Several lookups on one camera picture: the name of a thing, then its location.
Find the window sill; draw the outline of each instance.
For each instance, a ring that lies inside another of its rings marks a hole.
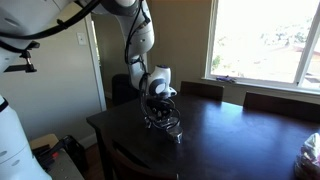
[[[268,90],[273,90],[273,91],[282,91],[282,92],[303,94],[303,95],[320,96],[319,90],[310,90],[310,89],[303,89],[303,88],[274,87],[274,86],[270,86],[270,85],[260,85],[260,84],[251,84],[251,83],[243,83],[243,82],[229,83],[229,82],[218,81],[213,78],[205,78],[205,77],[202,77],[201,79],[206,80],[206,81],[213,81],[213,82],[221,84],[222,86],[233,86],[233,87],[244,87],[244,88],[245,87],[252,87],[252,88],[260,88],[260,89],[268,89]]]

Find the black cable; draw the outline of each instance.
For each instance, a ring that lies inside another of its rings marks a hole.
[[[3,102],[2,102],[2,104],[0,104],[0,112],[5,110],[8,106],[9,106],[8,101],[5,98],[3,98]]]
[[[173,108],[175,108],[175,107],[176,107],[176,104],[175,104],[171,99],[169,99],[169,98],[168,98],[168,101],[170,101],[170,102],[172,103]]]
[[[141,11],[141,7],[142,7],[142,1],[140,0],[137,15],[136,15],[136,17],[135,17],[134,20],[133,20],[133,23],[132,23],[132,25],[131,25],[131,28],[130,28],[130,31],[129,31],[129,34],[128,34],[128,38],[127,38],[127,41],[126,41],[126,47],[125,47],[125,62],[126,62],[126,64],[129,64],[129,60],[128,60],[129,45],[130,45],[130,41],[131,41],[132,36],[133,36],[133,35],[136,33],[136,31],[137,31],[137,29],[135,29],[135,30],[133,31],[133,27],[134,27],[134,25],[136,24],[136,21],[137,21],[137,19],[138,19],[138,16],[139,16],[139,14],[140,14],[140,11]]]
[[[144,64],[144,60],[143,60],[142,56],[140,55],[139,57],[140,57],[139,61],[142,64],[143,71],[147,72],[147,68],[146,68],[146,65]]]
[[[178,117],[177,117],[178,121],[177,121],[174,125],[172,125],[172,126],[167,126],[167,130],[175,127],[175,126],[178,125],[179,122],[180,122],[180,111],[179,111],[178,109],[176,109],[176,108],[171,108],[171,109],[174,110],[175,112],[177,112],[177,114],[178,114]]]
[[[39,33],[26,35],[26,36],[18,36],[15,34],[0,32],[0,36],[5,38],[24,39],[24,40],[34,40],[34,39],[41,39],[48,36],[52,36],[79,22],[86,15],[88,15],[97,5],[99,5],[100,2],[101,0],[92,0],[87,6],[81,9],[77,14],[75,14],[73,17],[71,17],[67,21],[62,22],[61,20],[57,20],[57,23],[59,25],[49,28],[47,30],[41,31]]]
[[[143,15],[143,17],[145,19],[145,22],[148,24],[151,21],[150,18],[146,15],[146,13],[144,12],[143,8],[141,9],[141,11],[142,11],[142,15]]]
[[[149,117],[148,115],[148,111],[147,111],[147,108],[146,108],[146,90],[147,90],[147,78],[148,74],[144,74],[142,76],[142,79],[141,79],[141,83],[140,83],[140,87],[139,87],[139,90],[140,90],[140,106],[141,106],[141,110],[143,112],[143,114],[146,116],[146,117]]]
[[[84,6],[80,3],[80,1],[74,1],[79,7],[84,8]]]
[[[11,52],[14,52],[14,53],[23,53],[25,50],[24,49],[18,49],[18,48],[15,48],[3,41],[0,40],[0,47],[2,47],[3,49],[7,50],[7,51],[11,51]]]

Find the wooden chair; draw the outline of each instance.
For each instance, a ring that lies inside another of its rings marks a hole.
[[[223,86],[215,86],[194,82],[181,81],[180,93],[192,94],[202,97],[214,99],[216,101],[222,101],[223,98]]]
[[[112,159],[118,180],[178,180],[178,174],[167,174],[152,171],[139,166],[122,155],[115,148],[112,140],[105,142],[107,153]]]
[[[243,106],[312,122],[320,122],[320,105],[247,92]]]

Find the window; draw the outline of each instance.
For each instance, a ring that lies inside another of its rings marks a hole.
[[[320,91],[319,0],[213,0],[206,78]]]

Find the window frame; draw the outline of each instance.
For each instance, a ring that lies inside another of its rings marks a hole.
[[[207,60],[206,60],[205,75],[204,75],[204,79],[209,79],[209,80],[216,80],[218,76],[221,76],[221,75],[211,74],[218,8],[219,8],[219,0],[212,0],[210,24],[209,24]],[[237,84],[244,84],[244,85],[247,84],[250,86],[258,86],[258,87],[273,87],[273,88],[276,87],[276,89],[285,88],[290,90],[303,90],[303,91],[320,93],[320,88],[311,89],[311,88],[306,88],[301,86],[305,78],[305,75],[308,71],[308,68],[312,59],[313,51],[315,49],[315,46],[317,44],[319,37],[320,37],[320,2],[318,3],[316,13],[312,20],[310,31],[307,36],[305,48],[301,53],[300,62],[294,77],[294,81],[292,83],[234,77],[236,78]]]

